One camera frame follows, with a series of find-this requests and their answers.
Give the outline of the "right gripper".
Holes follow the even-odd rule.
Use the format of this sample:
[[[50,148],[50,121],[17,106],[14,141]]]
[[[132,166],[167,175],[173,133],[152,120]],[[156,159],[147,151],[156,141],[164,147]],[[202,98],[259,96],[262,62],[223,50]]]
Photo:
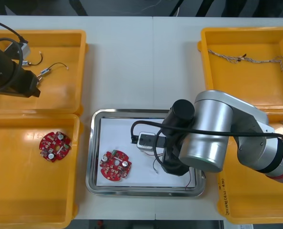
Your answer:
[[[183,176],[189,172],[190,168],[179,160],[179,154],[182,146],[165,143],[162,162],[163,170],[171,175]]]

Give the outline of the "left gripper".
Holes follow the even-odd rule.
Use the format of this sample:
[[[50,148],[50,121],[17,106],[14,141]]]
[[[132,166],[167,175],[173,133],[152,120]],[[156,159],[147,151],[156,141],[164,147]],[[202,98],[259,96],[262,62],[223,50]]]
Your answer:
[[[40,90],[37,88],[39,79],[32,71],[20,69],[19,76],[12,85],[14,95],[19,97],[39,97]]]

